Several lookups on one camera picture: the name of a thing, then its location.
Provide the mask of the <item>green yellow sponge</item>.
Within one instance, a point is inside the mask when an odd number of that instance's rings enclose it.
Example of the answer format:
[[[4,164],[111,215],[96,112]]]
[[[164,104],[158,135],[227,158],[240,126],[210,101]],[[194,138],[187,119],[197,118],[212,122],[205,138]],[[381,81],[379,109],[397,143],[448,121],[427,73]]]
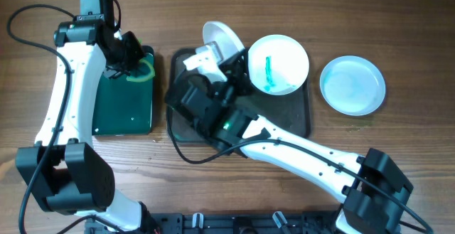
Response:
[[[128,82],[133,83],[144,83],[152,80],[155,77],[154,66],[151,61],[146,58],[142,58],[136,69],[130,72],[130,75],[126,77]]]

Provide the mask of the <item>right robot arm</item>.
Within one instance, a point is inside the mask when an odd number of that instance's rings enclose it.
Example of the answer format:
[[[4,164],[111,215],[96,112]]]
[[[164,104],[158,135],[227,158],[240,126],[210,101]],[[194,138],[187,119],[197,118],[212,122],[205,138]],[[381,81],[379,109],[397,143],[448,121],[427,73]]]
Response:
[[[170,82],[165,96],[166,119],[173,114],[217,150],[205,159],[236,153],[281,167],[331,194],[341,208],[335,228],[343,233],[393,233],[413,191],[409,179],[384,152],[371,148],[365,156],[331,149],[296,136],[266,117],[236,104],[251,87],[245,51],[220,65],[227,81],[187,68]]]

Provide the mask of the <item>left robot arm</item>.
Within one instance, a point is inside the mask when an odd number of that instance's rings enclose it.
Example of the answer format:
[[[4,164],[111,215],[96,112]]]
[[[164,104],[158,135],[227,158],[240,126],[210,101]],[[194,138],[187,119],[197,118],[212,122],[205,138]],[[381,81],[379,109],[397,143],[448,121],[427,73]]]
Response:
[[[18,215],[21,233],[30,198],[42,211],[92,220],[114,233],[160,231],[142,202],[116,189],[112,168],[92,144],[100,78],[142,83],[155,75],[152,49],[132,32],[121,33],[121,19],[118,0],[80,0],[79,14],[54,33],[50,52],[57,71],[48,111],[34,144],[20,148],[15,159],[27,185]]]

